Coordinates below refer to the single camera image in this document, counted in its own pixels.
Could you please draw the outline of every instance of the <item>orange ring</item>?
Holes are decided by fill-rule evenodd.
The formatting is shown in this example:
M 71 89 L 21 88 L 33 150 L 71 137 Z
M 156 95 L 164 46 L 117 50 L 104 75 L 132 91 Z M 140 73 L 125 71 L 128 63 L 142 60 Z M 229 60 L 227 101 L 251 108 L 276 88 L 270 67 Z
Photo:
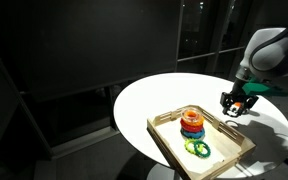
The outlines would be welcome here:
M 198 113 L 195 108 L 187 108 L 181 112 L 183 121 L 190 126 L 201 126 L 204 122 L 204 117 Z
M 202 126 L 204 123 L 204 117 L 201 115 L 197 122 L 185 121 L 185 119 L 183 119 L 183 121 L 185 122 L 185 124 L 187 124 L 189 126 Z

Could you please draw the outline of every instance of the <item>red ring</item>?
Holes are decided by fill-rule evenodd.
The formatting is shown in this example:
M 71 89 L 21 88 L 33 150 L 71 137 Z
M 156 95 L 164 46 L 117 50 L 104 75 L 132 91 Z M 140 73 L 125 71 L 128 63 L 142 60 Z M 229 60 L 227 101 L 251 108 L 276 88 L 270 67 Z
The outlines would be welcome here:
M 190 126 L 190 125 L 186 124 L 183 119 L 181 119 L 181 125 L 185 131 L 193 132 L 193 133 L 200 132 L 203 128 L 203 124 L 200 126 Z

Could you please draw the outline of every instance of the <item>green ring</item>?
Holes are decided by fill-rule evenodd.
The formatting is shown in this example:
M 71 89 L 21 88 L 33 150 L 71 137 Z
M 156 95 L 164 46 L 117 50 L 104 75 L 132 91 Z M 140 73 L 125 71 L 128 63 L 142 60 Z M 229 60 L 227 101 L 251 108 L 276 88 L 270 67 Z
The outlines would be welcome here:
M 203 146 L 204 146 L 204 148 L 207 150 L 207 152 L 205 153 L 205 154 L 203 154 L 201 151 L 199 151 L 198 149 L 197 149 L 197 146 L 198 145 L 200 145 L 200 144 L 202 144 Z M 201 141 L 201 140 L 196 140 L 195 142 L 194 142 L 194 151 L 195 151 L 195 154 L 196 155 L 198 155 L 198 156 L 200 156 L 200 157 L 203 157 L 203 158 L 207 158 L 207 157 L 209 157 L 210 155 L 211 155 L 211 149 L 210 149 L 210 147 L 205 143 L 205 142 L 203 142 L 203 141 Z

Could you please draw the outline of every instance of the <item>white round table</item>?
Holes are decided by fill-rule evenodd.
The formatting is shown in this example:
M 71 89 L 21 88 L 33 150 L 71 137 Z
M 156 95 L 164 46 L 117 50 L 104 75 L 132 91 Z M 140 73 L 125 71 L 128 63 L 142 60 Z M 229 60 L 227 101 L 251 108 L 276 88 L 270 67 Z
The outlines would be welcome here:
M 238 118 L 223 115 L 221 93 L 230 92 L 232 86 L 232 82 L 224 79 L 191 73 L 146 77 L 132 83 L 119 94 L 114 105 L 114 118 L 129 143 L 146 156 L 169 167 L 146 129 L 147 118 L 190 104 L 201 106 L 224 122 L 235 121 L 239 125 L 237 130 L 256 144 L 251 156 L 242 159 L 218 178 L 256 176 L 274 169 L 287 158 L 288 121 L 272 103 L 261 96 L 249 114 Z M 152 173 L 164 166 L 156 166 Z

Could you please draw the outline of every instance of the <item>plastic ring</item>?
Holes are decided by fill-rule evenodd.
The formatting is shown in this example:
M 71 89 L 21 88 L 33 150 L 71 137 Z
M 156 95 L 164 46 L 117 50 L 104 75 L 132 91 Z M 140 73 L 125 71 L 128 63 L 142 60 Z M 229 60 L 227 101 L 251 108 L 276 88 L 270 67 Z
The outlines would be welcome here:
M 203 154 L 203 150 L 200 150 L 199 145 L 204 146 L 204 148 L 206 149 L 207 152 Z M 194 151 L 195 151 L 196 155 L 203 157 L 203 158 L 207 158 L 211 155 L 210 147 L 205 142 L 200 141 L 200 140 L 194 141 Z
M 185 131 L 192 132 L 192 133 L 200 132 L 203 129 L 203 125 L 190 126 L 190 125 L 186 124 L 183 119 L 181 119 L 181 125 Z
M 204 117 L 198 113 L 195 108 L 184 109 L 181 112 L 183 121 L 190 126 L 201 126 L 204 122 Z
M 189 145 L 190 143 L 194 143 L 195 141 L 196 141 L 196 139 L 187 139 L 187 140 L 185 141 L 185 144 L 184 144 L 185 149 L 186 149 L 189 153 L 191 153 L 191 154 L 196 154 L 196 153 L 195 153 L 195 150 L 194 150 L 194 149 L 190 149 L 190 148 L 188 147 L 188 145 Z
M 204 136 L 205 131 L 204 128 L 202 128 L 202 130 L 200 132 L 197 133 L 191 133 L 191 132 L 187 132 L 185 131 L 183 128 L 181 128 L 181 134 L 187 138 L 194 138 L 194 139 L 199 139 L 202 136 Z

